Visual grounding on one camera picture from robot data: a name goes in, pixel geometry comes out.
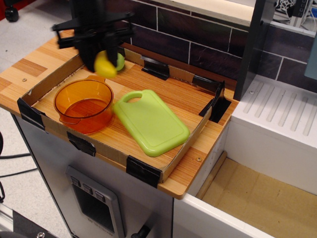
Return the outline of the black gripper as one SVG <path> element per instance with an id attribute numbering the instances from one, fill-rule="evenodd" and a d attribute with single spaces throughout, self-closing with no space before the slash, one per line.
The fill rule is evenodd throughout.
<path id="1" fill-rule="evenodd" d="M 108 60 L 117 67 L 118 47 L 133 36 L 130 19 L 134 13 L 108 11 L 102 0 L 71 0 L 69 6 L 72 19 L 52 27 L 59 47 L 75 47 L 91 72 L 96 71 L 99 48 L 106 50 Z"/>

